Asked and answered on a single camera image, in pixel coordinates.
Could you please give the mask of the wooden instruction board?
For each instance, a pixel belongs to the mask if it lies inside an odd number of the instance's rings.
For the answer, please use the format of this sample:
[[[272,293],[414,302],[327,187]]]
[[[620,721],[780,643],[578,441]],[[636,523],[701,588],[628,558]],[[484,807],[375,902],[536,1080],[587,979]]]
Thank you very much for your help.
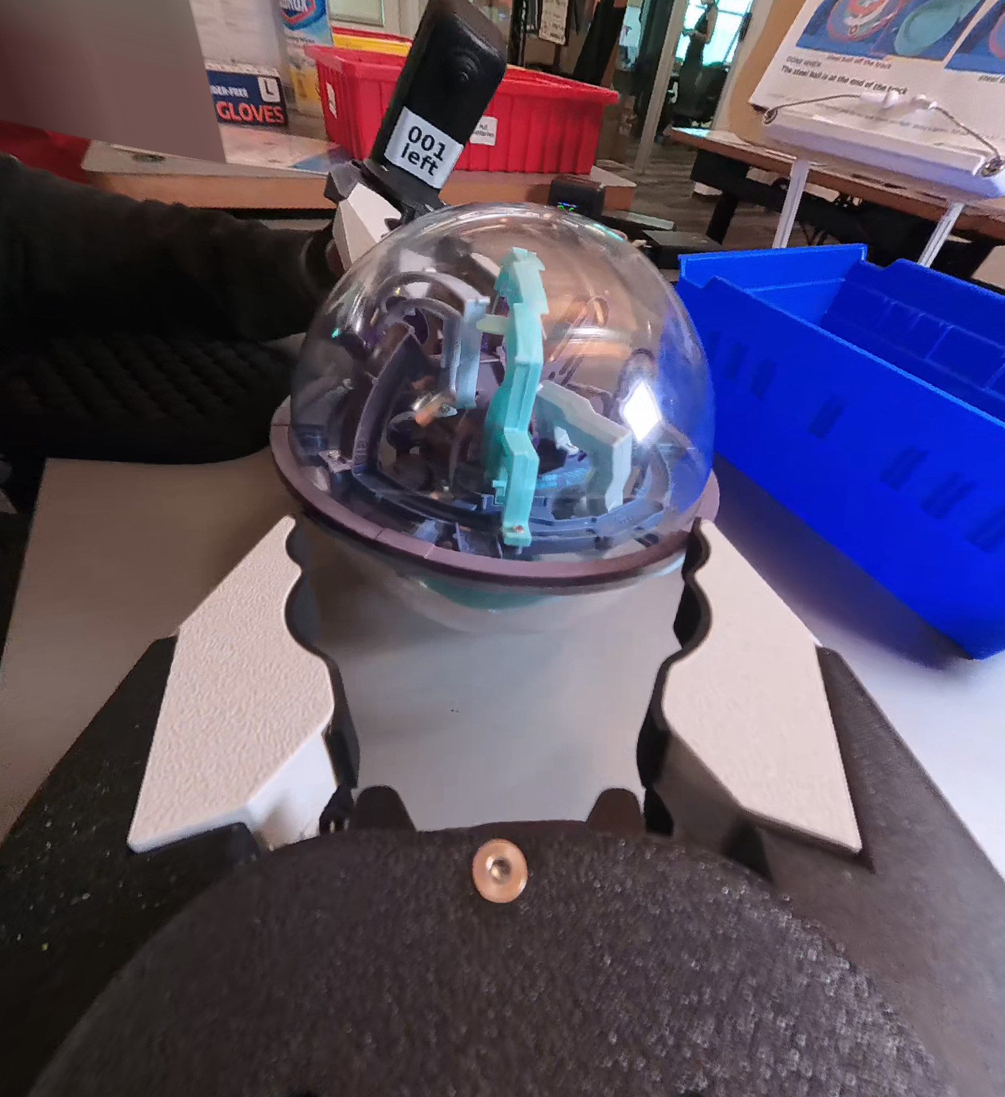
[[[800,2],[750,103],[815,103],[919,141],[962,136],[946,111],[1005,155],[1005,1]]]

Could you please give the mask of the red plastic bin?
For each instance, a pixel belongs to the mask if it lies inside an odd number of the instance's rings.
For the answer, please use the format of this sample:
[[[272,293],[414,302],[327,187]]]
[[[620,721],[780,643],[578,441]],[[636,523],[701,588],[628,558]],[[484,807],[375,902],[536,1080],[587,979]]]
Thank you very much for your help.
[[[306,47],[314,62],[327,138],[365,156],[391,100],[410,40],[363,45],[348,36]],[[461,171],[587,174],[615,89],[509,65],[456,162]]]

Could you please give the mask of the small black digital timer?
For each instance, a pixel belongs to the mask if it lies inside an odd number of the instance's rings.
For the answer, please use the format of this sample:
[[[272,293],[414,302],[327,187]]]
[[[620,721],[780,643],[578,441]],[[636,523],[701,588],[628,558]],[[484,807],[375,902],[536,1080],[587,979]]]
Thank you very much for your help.
[[[557,174],[551,178],[545,204],[592,220],[604,213],[606,184],[589,174]]]

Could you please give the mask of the blue white glove box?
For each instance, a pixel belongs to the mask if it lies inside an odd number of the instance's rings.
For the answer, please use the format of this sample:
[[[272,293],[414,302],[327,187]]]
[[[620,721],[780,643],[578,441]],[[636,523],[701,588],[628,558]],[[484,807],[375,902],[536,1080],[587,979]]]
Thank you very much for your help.
[[[205,76],[218,124],[286,129],[286,92],[274,68],[214,61]]]

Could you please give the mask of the clear plastic maze ball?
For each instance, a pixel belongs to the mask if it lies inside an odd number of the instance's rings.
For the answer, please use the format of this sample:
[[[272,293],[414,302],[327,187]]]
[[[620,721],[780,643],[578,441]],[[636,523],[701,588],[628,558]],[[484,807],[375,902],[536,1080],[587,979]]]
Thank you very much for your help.
[[[681,567],[713,436],[666,275],[578,213],[494,204],[424,215],[345,268],[270,446],[302,534],[433,622],[531,632]]]

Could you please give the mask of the black mesh cushion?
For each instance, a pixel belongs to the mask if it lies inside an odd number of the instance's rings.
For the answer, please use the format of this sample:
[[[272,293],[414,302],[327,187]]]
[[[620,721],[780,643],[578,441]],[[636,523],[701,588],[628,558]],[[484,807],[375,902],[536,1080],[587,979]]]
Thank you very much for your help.
[[[289,352],[250,339],[114,332],[0,353],[0,455],[208,464],[265,446]]]

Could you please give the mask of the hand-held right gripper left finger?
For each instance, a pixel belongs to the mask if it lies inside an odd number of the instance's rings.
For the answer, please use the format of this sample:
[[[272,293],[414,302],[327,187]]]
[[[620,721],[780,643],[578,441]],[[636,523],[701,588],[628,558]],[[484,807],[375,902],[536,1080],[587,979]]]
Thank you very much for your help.
[[[342,677],[319,650],[306,541],[274,524],[176,635],[127,847],[228,825],[264,847],[335,829],[358,786]]]

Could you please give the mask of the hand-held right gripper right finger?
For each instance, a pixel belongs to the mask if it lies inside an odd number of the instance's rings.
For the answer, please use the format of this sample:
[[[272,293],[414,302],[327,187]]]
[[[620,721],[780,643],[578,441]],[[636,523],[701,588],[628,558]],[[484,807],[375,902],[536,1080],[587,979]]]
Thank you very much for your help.
[[[712,523],[696,523],[635,748],[647,823],[726,850],[744,828],[863,849],[820,643]]]

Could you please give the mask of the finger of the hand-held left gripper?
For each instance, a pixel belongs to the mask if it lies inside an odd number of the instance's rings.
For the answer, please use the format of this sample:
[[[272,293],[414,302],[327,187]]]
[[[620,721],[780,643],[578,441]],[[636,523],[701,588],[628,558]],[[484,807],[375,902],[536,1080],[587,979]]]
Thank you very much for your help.
[[[335,202],[330,225],[330,271],[341,276],[361,255],[401,225],[401,211],[365,181]]]

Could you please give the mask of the blue plastic bin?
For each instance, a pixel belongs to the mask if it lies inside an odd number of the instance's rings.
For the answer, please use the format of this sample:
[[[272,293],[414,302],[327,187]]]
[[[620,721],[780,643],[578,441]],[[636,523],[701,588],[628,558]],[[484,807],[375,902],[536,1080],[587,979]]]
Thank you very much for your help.
[[[971,657],[1005,650],[1005,295],[864,244],[682,254],[715,450]]]

